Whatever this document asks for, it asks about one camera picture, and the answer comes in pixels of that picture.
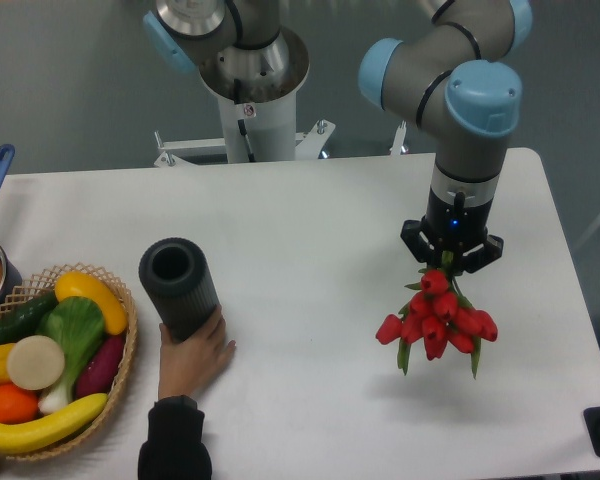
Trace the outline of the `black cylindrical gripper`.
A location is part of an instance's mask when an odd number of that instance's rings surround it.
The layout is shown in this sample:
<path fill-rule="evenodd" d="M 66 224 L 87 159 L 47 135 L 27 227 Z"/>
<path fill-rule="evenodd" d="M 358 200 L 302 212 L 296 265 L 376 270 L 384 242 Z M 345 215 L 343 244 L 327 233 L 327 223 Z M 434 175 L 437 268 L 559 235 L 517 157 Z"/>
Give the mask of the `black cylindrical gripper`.
<path fill-rule="evenodd" d="M 468 201 L 459 207 L 440 199 L 429 191 L 426 214 L 421 220 L 405 220 L 400 238 L 414 258 L 427 266 L 441 265 L 441 251 L 464 247 L 454 261 L 455 274 L 473 274 L 502 257 L 504 239 L 490 235 L 487 220 L 493 201 L 470 206 Z"/>

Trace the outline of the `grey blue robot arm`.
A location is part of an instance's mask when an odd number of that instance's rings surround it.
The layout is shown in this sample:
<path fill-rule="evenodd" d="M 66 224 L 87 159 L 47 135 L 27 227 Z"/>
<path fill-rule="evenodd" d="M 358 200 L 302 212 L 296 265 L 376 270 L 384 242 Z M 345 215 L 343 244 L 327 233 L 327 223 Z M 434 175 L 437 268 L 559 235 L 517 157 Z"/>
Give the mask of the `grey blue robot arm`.
<path fill-rule="evenodd" d="M 361 94 L 437 142 L 427 209 L 401 238 L 415 259 L 449 273 L 498 260 L 501 238 L 487 220 L 520 116 L 518 74 L 502 58 L 533 25 L 527 1 L 427 1 L 433 25 L 408 44 L 386 38 L 364 55 Z"/>

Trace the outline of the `black sleeved forearm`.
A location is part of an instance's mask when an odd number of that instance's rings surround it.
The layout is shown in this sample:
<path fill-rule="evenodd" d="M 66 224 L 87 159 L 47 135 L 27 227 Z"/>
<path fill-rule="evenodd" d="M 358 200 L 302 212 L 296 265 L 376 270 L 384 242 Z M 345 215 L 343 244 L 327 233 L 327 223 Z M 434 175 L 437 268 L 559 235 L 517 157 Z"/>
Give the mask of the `black sleeved forearm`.
<path fill-rule="evenodd" d="M 137 478 L 211 479 L 212 462 L 202 441 L 204 420 L 204 413 L 188 396 L 158 400 L 148 413 Z"/>

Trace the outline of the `person's bare hand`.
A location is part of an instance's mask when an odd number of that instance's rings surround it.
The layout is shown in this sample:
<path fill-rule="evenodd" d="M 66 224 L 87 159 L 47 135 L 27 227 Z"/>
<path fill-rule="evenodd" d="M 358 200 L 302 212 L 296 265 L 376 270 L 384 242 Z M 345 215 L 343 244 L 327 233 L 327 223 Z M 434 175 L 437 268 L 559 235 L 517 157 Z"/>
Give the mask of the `person's bare hand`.
<path fill-rule="evenodd" d="M 217 306 L 189 338 L 177 343 L 169 328 L 159 325 L 160 367 L 157 399 L 187 396 L 204 390 L 230 364 L 236 341 L 227 340 L 226 320 Z"/>

